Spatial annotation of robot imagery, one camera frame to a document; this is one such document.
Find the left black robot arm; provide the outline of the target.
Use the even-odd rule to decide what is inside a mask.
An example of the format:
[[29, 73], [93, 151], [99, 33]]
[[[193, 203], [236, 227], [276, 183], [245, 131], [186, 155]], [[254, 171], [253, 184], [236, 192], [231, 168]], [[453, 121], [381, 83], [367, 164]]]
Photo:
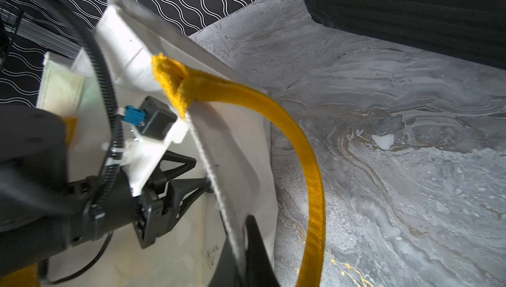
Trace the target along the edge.
[[121, 168], [125, 138], [113, 82], [98, 43], [60, 0], [40, 0], [61, 20], [84, 49], [100, 86], [111, 133], [98, 175], [70, 182], [67, 177], [64, 122], [55, 114], [27, 106], [1, 108], [1, 275], [39, 266], [46, 278], [52, 256], [103, 238], [132, 224], [142, 247], [175, 228], [205, 192], [205, 178], [184, 179], [196, 160], [165, 151], [162, 160], [177, 167], [155, 166], [140, 195], [130, 189]]

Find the white pouch with yellow handles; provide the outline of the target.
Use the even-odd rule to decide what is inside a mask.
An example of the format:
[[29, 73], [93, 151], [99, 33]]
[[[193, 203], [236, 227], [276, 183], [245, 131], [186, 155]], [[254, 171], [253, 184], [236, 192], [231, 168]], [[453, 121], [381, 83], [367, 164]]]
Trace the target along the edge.
[[[278, 204], [268, 145], [277, 126], [299, 157], [309, 196], [309, 221], [298, 286], [318, 286], [325, 250], [325, 196], [315, 154], [286, 110], [159, 16], [133, 0], [109, 0], [90, 32], [109, 68], [119, 112], [152, 96], [188, 125], [168, 151], [193, 157], [184, 179], [207, 178], [202, 194], [175, 228], [142, 249], [134, 226], [111, 242], [92, 240], [54, 255], [46, 278], [31, 265], [4, 286], [209, 286], [229, 239], [241, 275], [246, 265], [246, 218], [253, 215], [274, 270]], [[73, 60], [45, 52], [34, 109], [65, 124], [70, 182], [98, 175], [111, 145], [100, 86], [84, 49]]]

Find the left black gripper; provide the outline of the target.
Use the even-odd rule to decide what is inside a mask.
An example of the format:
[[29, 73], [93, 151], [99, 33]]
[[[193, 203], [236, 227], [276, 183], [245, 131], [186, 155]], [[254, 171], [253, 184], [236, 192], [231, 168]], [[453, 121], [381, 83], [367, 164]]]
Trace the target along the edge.
[[[159, 168], [155, 169], [142, 189], [133, 222], [142, 249], [154, 245], [158, 238], [170, 231], [169, 228], [174, 228], [202, 194], [212, 192], [207, 178], [174, 180], [191, 171], [196, 162], [193, 157], [172, 151], [166, 151], [162, 156]], [[166, 163], [176, 164], [176, 167], [164, 170]], [[246, 218], [245, 225], [248, 244], [244, 275], [239, 272], [227, 239], [209, 286], [280, 287], [253, 215]]]

